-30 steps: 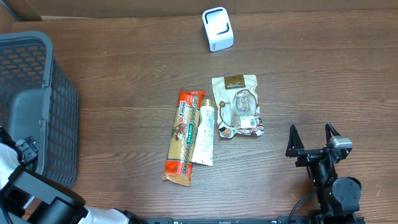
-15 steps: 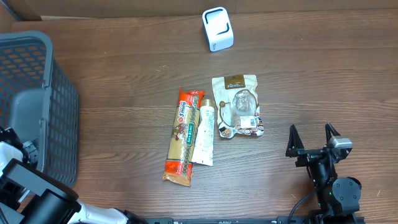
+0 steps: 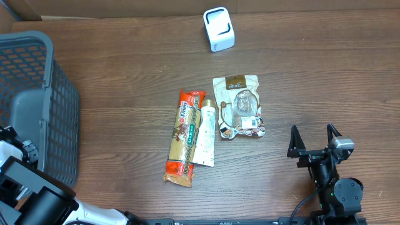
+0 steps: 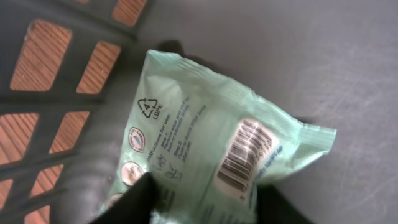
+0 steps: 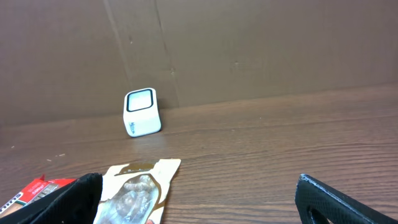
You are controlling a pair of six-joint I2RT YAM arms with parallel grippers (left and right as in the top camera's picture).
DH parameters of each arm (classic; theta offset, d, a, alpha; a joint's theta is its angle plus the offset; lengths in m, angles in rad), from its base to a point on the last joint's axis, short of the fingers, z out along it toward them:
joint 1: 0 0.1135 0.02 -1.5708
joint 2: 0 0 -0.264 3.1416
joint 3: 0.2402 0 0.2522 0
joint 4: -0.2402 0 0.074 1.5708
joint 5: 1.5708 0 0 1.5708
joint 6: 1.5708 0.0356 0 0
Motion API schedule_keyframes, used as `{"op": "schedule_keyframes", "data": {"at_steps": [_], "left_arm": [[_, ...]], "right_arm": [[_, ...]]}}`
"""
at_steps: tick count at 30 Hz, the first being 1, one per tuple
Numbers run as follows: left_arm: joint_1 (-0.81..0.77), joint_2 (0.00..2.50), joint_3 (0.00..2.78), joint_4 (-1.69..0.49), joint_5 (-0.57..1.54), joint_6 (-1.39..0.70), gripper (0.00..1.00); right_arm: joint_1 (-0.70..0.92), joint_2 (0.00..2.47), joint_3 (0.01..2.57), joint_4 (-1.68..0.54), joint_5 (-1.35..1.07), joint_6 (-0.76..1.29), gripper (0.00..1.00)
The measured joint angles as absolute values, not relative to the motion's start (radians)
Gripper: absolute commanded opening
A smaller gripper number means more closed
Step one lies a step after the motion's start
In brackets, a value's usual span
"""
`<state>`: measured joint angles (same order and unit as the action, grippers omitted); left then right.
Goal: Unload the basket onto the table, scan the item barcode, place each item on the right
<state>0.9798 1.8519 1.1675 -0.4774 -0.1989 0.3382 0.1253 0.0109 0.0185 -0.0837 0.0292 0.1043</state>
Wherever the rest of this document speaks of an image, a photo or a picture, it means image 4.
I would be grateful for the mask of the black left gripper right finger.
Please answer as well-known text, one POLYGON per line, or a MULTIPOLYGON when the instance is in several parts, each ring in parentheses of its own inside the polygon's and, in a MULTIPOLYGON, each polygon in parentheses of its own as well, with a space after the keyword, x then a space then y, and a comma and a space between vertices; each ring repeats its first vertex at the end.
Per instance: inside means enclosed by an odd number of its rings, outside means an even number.
POLYGON ((273 185, 257 187, 257 224, 313 224, 273 185))

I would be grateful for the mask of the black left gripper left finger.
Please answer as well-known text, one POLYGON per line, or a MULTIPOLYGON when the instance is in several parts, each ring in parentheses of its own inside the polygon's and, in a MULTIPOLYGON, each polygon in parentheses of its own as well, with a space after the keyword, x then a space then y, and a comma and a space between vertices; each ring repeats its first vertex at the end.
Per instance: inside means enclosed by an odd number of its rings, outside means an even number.
POLYGON ((160 199, 154 176, 145 173, 114 205, 90 224, 149 224, 160 199))

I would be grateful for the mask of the teal wet wipes packet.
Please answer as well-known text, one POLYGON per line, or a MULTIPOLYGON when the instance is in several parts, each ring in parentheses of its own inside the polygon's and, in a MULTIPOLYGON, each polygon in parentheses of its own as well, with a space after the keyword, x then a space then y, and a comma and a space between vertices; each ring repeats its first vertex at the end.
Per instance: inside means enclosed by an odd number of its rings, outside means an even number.
POLYGON ((328 154, 335 136, 230 77, 150 50, 99 216, 150 172, 160 190, 150 223, 257 223, 257 187, 328 154))

